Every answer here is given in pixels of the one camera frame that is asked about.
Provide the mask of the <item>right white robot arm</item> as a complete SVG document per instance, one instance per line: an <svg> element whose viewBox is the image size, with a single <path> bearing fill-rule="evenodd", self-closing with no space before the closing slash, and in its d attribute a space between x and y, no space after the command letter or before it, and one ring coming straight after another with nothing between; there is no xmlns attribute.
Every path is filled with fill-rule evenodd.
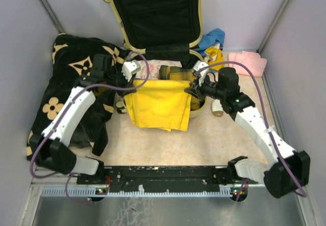
<svg viewBox="0 0 326 226"><path fill-rule="evenodd" d="M193 67L195 80L184 91L201 101L205 97L218 100L223 112L249 134L267 160L262 163L245 156L235 158L228 163L228 179L233 183L247 179L264 184L277 199L292 192L306 197L304 187L309 183L311 161L308 153L298 152L267 124L265 110L258 110L254 101L241 92L234 68L221 68L215 81L208 74L209 66L197 62Z"/></svg>

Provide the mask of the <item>yellow black plaid shirt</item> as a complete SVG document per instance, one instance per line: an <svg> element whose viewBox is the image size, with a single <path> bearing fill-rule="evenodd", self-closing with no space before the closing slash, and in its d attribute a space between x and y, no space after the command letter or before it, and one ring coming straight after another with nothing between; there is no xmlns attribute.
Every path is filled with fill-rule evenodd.
<svg viewBox="0 0 326 226"><path fill-rule="evenodd" d="M159 80L184 80L192 82L195 80L191 69L184 69L176 66L161 66L158 74ZM192 97L191 111L199 110L202 104L199 99Z"/></svg>

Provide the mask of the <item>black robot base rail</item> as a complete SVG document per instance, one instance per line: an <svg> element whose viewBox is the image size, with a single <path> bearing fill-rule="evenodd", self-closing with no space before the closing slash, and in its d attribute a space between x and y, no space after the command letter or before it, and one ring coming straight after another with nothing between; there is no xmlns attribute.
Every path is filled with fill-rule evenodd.
<svg viewBox="0 0 326 226"><path fill-rule="evenodd" d="M226 166L105 166L96 175L77 176L78 185L94 185L107 192L218 192L230 187L233 201L248 196L248 182Z"/></svg>

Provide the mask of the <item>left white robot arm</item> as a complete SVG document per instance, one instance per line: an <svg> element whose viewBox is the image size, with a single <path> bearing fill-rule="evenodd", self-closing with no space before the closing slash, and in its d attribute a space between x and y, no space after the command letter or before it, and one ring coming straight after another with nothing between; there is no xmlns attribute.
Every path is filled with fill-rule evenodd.
<svg viewBox="0 0 326 226"><path fill-rule="evenodd" d="M53 174L84 174L96 184L103 182L106 177L104 165L97 159L76 155L69 149L69 144L77 126L98 99L94 89L104 88L121 94L135 92L132 82L140 70L139 63L131 57L123 60L121 68L116 69L108 65L108 56L96 54L89 74L82 74L75 80L54 120L31 136L31 175L38 177L34 171L37 165Z"/></svg>

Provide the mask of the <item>yellow pants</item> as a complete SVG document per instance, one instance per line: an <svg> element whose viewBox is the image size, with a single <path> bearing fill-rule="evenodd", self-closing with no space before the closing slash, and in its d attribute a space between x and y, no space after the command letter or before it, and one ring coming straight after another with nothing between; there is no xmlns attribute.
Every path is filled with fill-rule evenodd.
<svg viewBox="0 0 326 226"><path fill-rule="evenodd" d="M127 112L139 128L187 131L191 95L185 80L148 80L135 93L124 97Z"/></svg>

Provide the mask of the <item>white pink printed garment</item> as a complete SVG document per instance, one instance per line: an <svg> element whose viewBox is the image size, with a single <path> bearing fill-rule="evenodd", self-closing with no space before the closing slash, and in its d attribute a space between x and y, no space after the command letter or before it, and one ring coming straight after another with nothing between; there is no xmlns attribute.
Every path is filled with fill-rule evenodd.
<svg viewBox="0 0 326 226"><path fill-rule="evenodd" d="M141 67L141 70L136 73L136 79L145 79L147 76L147 65L145 61L138 61L138 64ZM182 67L181 62L179 61L166 61L166 60L149 60L149 77L150 80L158 79L158 74L161 66L170 66L170 67Z"/></svg>

